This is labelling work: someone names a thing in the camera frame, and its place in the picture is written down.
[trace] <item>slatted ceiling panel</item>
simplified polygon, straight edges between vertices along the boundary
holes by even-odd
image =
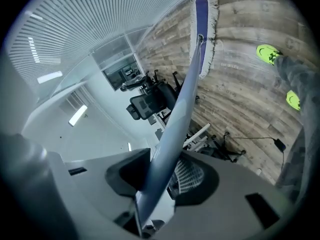
[[[180,0],[35,0],[28,17],[9,43],[9,57],[41,97],[49,97],[85,56],[124,33],[151,26]],[[144,31],[129,35],[136,46]],[[35,61],[29,38],[34,42]],[[61,71],[63,77],[42,83],[38,77]]]

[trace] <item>person's leg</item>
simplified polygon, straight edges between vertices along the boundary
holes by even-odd
[[[302,198],[320,158],[320,75],[299,60],[282,56],[270,45],[260,45],[257,55],[275,65],[280,77],[300,99],[303,129],[294,142],[276,186],[293,202]]]

